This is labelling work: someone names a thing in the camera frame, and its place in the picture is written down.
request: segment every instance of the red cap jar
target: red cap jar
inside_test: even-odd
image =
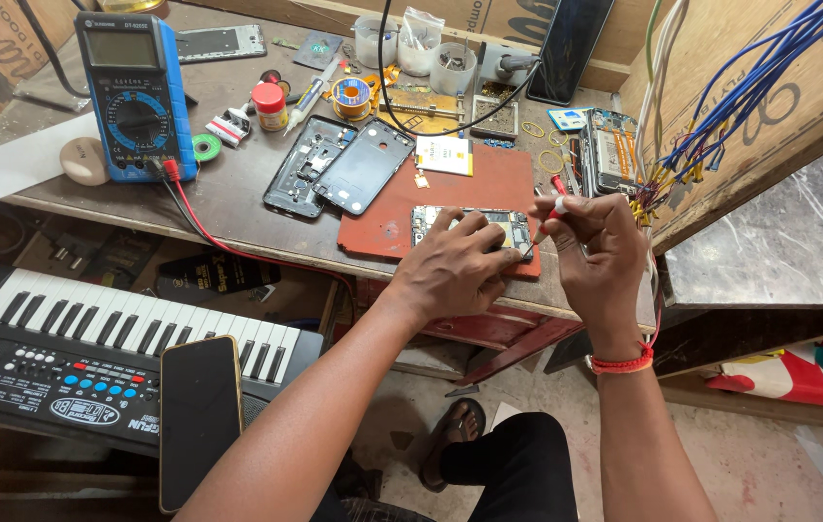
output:
[[[250,99],[254,101],[256,116],[264,130],[282,130],[289,123],[286,97],[282,93],[282,87],[268,82],[258,84],[250,91]]]

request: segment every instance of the hand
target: hand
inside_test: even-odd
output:
[[[460,222],[449,230],[454,219]],[[445,206],[398,264],[379,299],[406,305],[421,326],[431,319],[481,314],[505,291],[498,274],[521,260],[514,248],[483,254],[504,239],[505,231],[497,223],[489,225],[481,212],[464,215],[458,207]]]
[[[536,198],[528,214],[546,220],[556,199]],[[569,214],[543,225],[556,244],[566,299],[589,330],[596,356],[603,361],[636,359],[637,340],[642,339],[637,291],[649,242],[637,229],[624,196],[565,196],[563,205]],[[589,257],[582,253],[582,244]]]

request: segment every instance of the electronic keyboard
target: electronic keyboard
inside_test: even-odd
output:
[[[0,266],[0,424],[159,453],[162,350],[237,340],[246,423],[324,338],[140,293]]]

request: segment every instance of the multimeter dial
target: multimeter dial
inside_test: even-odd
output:
[[[109,101],[105,124],[123,146],[137,152],[161,148],[170,134],[170,118],[152,96],[123,91]]]

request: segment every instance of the blue multimeter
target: blue multimeter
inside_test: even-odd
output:
[[[159,181],[154,160],[197,167],[173,29],[152,15],[80,11],[73,21],[109,175]]]

